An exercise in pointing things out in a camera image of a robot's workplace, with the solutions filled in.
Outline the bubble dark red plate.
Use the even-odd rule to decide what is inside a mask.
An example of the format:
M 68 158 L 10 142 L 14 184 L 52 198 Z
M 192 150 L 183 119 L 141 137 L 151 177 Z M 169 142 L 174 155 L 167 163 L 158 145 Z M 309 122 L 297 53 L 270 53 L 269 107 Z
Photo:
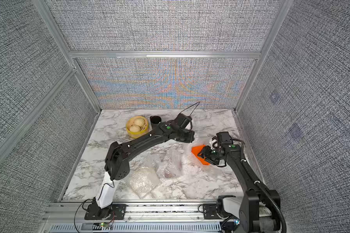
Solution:
M 182 153 L 178 149 L 171 148 L 166 153 L 155 155 L 152 163 L 160 179 L 173 179 L 182 175 Z

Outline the bubble wrap around orange plate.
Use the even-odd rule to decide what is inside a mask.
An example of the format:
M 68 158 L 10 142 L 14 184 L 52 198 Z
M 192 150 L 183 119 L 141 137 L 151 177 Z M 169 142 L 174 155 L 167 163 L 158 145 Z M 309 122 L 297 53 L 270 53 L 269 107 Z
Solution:
M 237 193 L 241 191 L 240 183 L 229 166 L 217 167 L 205 162 L 197 156 L 204 146 L 212 143 L 210 139 L 201 137 L 184 147 L 182 154 L 182 176 L 179 178 L 186 184 L 191 193 Z

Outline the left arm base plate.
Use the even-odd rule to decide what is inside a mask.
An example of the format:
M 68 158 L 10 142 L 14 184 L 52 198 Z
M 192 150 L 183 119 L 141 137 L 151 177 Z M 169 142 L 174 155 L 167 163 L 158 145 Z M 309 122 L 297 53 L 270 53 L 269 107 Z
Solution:
M 111 204 L 108 207 L 100 208 L 93 203 L 87 207 L 84 220 L 123 220 L 126 207 L 126 204 Z

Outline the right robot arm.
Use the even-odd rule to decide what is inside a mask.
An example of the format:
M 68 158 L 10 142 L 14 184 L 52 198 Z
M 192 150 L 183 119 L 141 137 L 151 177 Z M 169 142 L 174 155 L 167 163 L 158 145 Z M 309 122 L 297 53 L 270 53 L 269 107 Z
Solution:
M 215 166 L 219 166 L 223 160 L 225 166 L 231 167 L 243 190 L 241 201 L 234 195 L 218 197 L 216 212 L 224 219 L 223 223 L 237 218 L 247 233 L 262 233 L 264 230 L 287 232 L 280 196 L 277 191 L 270 190 L 252 170 L 244 155 L 244 144 L 222 145 L 216 149 L 204 146 L 197 156 Z

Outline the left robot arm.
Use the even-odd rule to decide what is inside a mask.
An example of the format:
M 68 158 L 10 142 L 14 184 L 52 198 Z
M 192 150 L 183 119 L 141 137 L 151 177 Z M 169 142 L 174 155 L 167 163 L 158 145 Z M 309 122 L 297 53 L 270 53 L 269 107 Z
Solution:
M 181 143 L 194 141 L 195 132 L 178 126 L 175 121 L 160 123 L 155 129 L 132 141 L 118 144 L 113 142 L 105 158 L 105 176 L 99 194 L 96 196 L 97 206 L 108 207 L 116 190 L 115 182 L 125 178 L 130 173 L 129 162 L 142 152 L 169 140 Z

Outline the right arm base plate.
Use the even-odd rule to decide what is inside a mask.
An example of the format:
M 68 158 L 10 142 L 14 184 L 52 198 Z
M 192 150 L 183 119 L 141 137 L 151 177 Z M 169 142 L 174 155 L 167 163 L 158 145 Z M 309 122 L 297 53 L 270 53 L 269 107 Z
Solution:
M 204 219 L 206 220 L 212 220 L 212 219 L 223 219 L 217 211 L 217 204 L 215 203 L 204 203 L 201 205 L 202 207 L 202 214 L 204 216 Z

